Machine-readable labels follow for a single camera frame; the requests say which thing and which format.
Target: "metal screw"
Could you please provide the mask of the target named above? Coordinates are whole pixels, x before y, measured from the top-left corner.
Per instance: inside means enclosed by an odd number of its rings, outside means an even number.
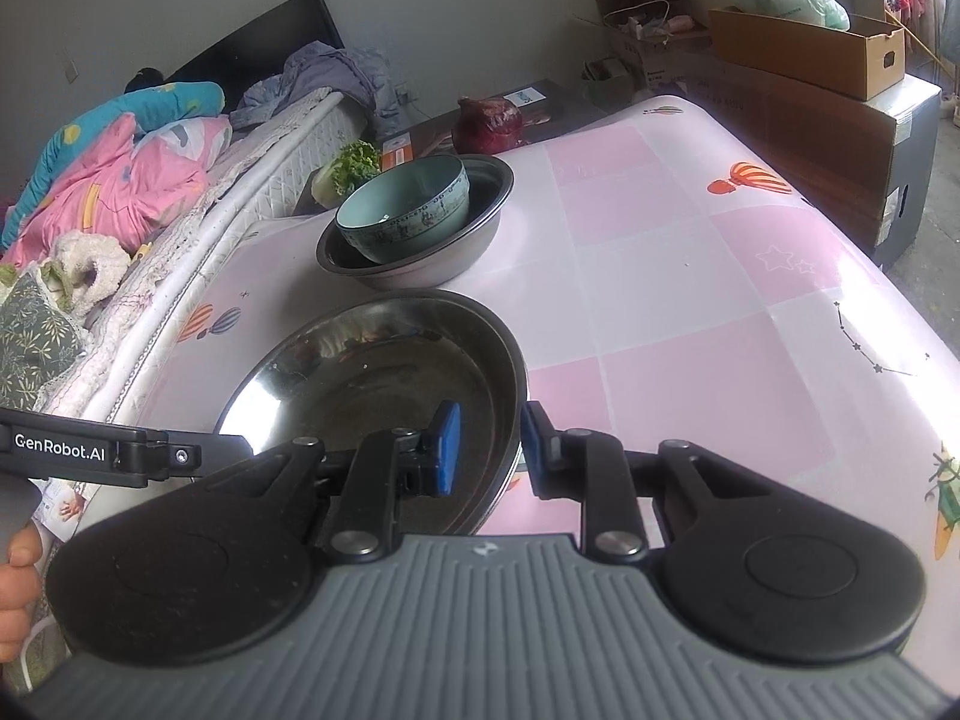
[[[643,549],[643,539],[626,531],[603,531],[594,543],[601,552],[623,557],[635,555]]]
[[[380,539],[366,531],[340,531],[330,539],[330,546],[344,555],[370,555],[380,546]]]

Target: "bed headboard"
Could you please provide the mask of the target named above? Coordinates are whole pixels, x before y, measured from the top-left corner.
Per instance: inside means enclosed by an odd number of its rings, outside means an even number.
[[[323,0],[288,0],[227,35],[166,80],[219,83],[227,99],[224,112],[229,112],[248,88],[281,73],[289,55],[315,40],[344,47]]]

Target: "pink blanket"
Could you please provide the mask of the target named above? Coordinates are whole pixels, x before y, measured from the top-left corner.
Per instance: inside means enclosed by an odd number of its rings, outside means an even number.
[[[131,113],[111,124],[56,180],[3,262],[22,268],[42,260],[75,229],[117,238],[133,254],[197,202],[230,127],[226,116],[176,122],[134,147],[135,133]]]

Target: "bowl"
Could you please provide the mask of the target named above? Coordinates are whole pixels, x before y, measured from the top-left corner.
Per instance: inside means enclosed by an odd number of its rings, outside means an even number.
[[[472,533],[517,465],[527,379],[520,348],[493,312],[441,290],[399,290],[309,322],[239,386],[218,433],[260,451],[317,436],[331,452],[373,431],[422,428],[440,401],[462,409],[453,492],[400,506],[405,533]]]
[[[416,159],[382,172],[337,210],[349,245],[385,264],[428,250],[467,223],[469,179],[452,154]]]
[[[387,265],[368,260],[330,224],[317,244],[317,262],[330,274],[352,276],[375,290],[435,287],[462,274],[482,255],[500,225],[500,209],[514,187],[514,172],[501,159],[461,156],[469,177],[467,222],[420,254]]]

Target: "metal pan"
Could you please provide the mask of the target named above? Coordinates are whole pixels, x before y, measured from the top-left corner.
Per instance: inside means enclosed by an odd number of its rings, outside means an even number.
[[[514,187],[514,172],[501,159],[462,156],[470,181],[467,224],[421,254],[377,265],[344,240],[330,223],[317,244],[317,262],[330,274],[352,276],[375,290],[435,287],[462,274],[482,255],[500,225],[500,209]]]
[[[447,498],[404,501],[406,533],[473,533],[517,465],[527,396],[520,348],[474,300],[399,290],[310,322],[234,392],[217,422],[254,451],[297,436],[329,450],[392,427],[425,427],[445,399],[463,409],[460,460]]]

